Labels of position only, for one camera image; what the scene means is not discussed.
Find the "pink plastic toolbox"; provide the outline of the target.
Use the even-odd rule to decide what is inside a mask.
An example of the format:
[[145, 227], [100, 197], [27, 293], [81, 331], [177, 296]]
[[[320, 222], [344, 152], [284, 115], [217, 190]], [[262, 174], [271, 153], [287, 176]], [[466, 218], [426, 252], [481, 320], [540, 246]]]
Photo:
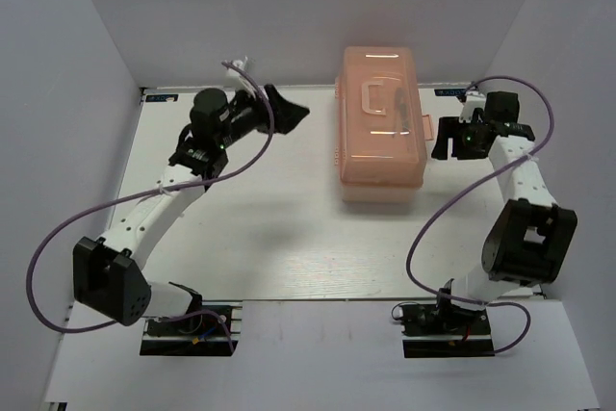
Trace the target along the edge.
[[[402, 87], [410, 133], [395, 109]], [[405, 47], [350, 46], [335, 89], [338, 139], [335, 165], [345, 202], [407, 204], [424, 185], [426, 143], [434, 138], [422, 109], [414, 58]]]

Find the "black green precision screwdriver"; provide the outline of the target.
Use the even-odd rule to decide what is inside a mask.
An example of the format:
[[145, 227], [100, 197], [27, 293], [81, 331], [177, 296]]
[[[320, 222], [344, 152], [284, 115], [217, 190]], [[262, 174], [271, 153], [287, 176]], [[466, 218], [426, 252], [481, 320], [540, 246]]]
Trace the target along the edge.
[[402, 87], [398, 87], [395, 92], [395, 109], [398, 114], [398, 119], [400, 122], [400, 133], [403, 136], [407, 136], [410, 133], [409, 129], [409, 114], [408, 114], [408, 104], [405, 96], [405, 91]]

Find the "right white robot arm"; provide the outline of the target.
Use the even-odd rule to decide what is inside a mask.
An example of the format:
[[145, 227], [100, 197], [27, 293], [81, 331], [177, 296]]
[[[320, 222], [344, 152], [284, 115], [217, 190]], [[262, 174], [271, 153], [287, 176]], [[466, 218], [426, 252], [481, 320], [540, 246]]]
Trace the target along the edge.
[[439, 120], [432, 158], [489, 160], [504, 202], [479, 264], [448, 282], [444, 290], [452, 298], [434, 309], [436, 324], [448, 333], [468, 323], [469, 311], [518, 287], [552, 283], [578, 225], [577, 214], [550, 194], [532, 153], [534, 133], [519, 113], [516, 93], [493, 91], [468, 98], [460, 116]]

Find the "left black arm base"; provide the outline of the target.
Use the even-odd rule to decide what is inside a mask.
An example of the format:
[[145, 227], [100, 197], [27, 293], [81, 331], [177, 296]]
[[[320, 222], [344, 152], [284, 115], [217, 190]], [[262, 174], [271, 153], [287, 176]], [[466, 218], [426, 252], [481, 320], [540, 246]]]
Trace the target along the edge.
[[183, 321], [147, 321], [141, 337], [140, 356], [152, 357], [230, 357], [240, 340], [243, 307], [239, 302], [204, 305], [216, 313], [198, 315]]

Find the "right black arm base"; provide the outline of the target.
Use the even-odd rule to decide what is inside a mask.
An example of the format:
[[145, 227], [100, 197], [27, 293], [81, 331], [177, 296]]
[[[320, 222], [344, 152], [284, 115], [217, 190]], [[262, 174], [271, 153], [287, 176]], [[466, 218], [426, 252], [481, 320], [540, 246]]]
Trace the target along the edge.
[[487, 312], [467, 310], [443, 298], [435, 303], [401, 302], [391, 310], [402, 327], [406, 359], [487, 358], [495, 356]]

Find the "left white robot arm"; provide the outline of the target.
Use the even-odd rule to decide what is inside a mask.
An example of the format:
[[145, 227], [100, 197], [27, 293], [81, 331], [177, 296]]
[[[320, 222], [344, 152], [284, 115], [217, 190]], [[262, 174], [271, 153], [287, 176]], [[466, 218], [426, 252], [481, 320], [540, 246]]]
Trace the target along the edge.
[[220, 178], [227, 148], [253, 131], [286, 135], [309, 115], [271, 84], [262, 96], [246, 90], [227, 97], [207, 88], [193, 99], [190, 122], [170, 156], [158, 189], [139, 200], [120, 223], [73, 248], [73, 292], [90, 309], [124, 326], [140, 319], [170, 319], [192, 333], [203, 322], [202, 297], [172, 282], [143, 275], [155, 246], [173, 223]]

